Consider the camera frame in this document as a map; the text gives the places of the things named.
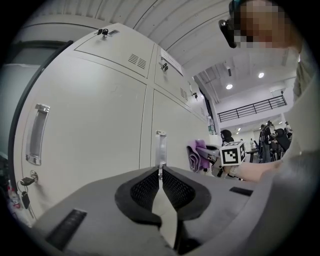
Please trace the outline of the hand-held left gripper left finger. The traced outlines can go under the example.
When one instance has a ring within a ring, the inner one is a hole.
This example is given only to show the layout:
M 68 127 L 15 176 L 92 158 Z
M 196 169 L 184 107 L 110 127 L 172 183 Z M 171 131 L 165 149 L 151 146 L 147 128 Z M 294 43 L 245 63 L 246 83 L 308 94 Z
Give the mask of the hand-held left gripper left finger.
M 173 256 L 152 212 L 159 170 L 147 167 L 79 188 L 33 225 L 51 256 Z

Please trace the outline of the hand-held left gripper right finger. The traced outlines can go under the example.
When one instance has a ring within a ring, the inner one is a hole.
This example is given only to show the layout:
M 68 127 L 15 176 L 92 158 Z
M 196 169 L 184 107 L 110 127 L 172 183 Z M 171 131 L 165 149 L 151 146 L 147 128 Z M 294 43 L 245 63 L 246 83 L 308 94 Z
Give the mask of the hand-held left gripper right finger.
M 164 167 L 162 182 L 177 214 L 173 248 L 179 255 L 221 233 L 253 193 L 251 182 L 204 176 L 177 167 Z

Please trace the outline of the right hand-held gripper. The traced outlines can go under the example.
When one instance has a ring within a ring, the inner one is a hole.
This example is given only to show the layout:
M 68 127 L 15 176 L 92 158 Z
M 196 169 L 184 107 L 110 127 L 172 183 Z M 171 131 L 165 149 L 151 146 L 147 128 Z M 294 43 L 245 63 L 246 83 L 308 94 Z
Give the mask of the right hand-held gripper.
M 246 152 L 243 141 L 231 141 L 220 149 L 214 145 L 206 148 L 196 147 L 198 154 L 213 164 L 213 175 L 217 178 L 225 178 L 227 175 L 235 177 L 239 166 L 245 161 Z

